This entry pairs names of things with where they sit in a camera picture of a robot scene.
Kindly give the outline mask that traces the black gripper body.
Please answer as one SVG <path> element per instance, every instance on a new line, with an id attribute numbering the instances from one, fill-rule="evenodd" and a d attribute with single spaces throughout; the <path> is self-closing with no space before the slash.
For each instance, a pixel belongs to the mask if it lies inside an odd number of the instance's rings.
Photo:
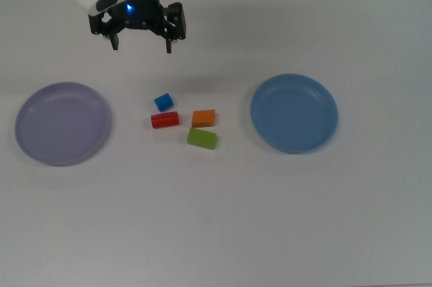
<path id="1" fill-rule="evenodd" d="M 128 29 L 162 31 L 163 7 L 160 0 L 126 0 L 111 8 L 111 17 Z"/>

